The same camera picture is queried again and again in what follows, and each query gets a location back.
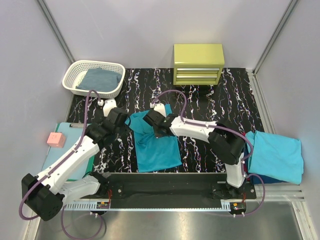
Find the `teal t shirt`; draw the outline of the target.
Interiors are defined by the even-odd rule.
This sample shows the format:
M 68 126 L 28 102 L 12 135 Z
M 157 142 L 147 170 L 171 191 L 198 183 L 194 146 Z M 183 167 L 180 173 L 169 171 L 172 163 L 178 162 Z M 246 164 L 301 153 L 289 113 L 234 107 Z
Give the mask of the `teal t shirt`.
M 138 171 L 149 173 L 180 166 L 182 160 L 178 138 L 156 138 L 152 126 L 143 120 L 147 113 L 147 110 L 133 113 L 125 122 L 133 131 Z

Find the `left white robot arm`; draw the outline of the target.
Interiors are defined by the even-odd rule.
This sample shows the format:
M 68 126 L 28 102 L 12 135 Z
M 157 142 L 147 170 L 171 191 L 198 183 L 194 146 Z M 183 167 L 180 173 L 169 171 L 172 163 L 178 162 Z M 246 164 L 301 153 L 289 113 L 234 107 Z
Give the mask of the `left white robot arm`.
M 23 220 L 23 206 L 27 205 L 43 221 L 54 218 L 60 210 L 82 197 L 103 198 L 109 194 L 108 180 L 98 172 L 68 183 L 69 177 L 85 161 L 105 148 L 119 133 L 126 129 L 129 115 L 125 110 L 113 107 L 102 120 L 88 125 L 84 135 L 55 163 L 33 176 L 30 173 L 21 180 L 22 201 L 19 215 Z

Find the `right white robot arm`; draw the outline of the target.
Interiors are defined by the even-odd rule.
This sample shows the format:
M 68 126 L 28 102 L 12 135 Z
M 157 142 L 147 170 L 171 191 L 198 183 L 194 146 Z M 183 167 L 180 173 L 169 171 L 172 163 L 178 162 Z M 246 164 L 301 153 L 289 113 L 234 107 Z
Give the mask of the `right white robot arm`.
M 244 194 L 246 141 L 242 134 L 223 123 L 188 119 L 173 113 L 164 116 L 155 109 L 149 110 L 143 120 L 153 128 L 157 138 L 189 137 L 208 143 L 224 163 L 228 195 L 236 199 Z

